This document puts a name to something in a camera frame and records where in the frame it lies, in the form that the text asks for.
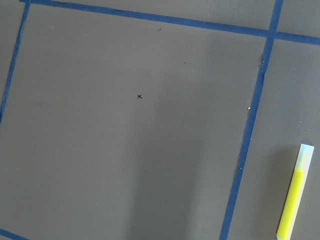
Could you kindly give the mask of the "yellow highlighter pen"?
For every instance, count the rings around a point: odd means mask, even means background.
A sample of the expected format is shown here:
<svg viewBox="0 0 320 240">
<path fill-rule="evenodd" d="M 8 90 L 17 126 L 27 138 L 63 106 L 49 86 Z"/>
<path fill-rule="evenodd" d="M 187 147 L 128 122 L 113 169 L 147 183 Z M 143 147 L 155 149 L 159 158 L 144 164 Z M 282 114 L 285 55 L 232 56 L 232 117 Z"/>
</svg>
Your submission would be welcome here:
<svg viewBox="0 0 320 240">
<path fill-rule="evenodd" d="M 276 238 L 278 240 L 289 240 L 292 236 L 314 149 L 314 146 L 308 144 L 300 145 L 296 164 L 293 170 L 288 193 L 276 232 Z"/>
</svg>

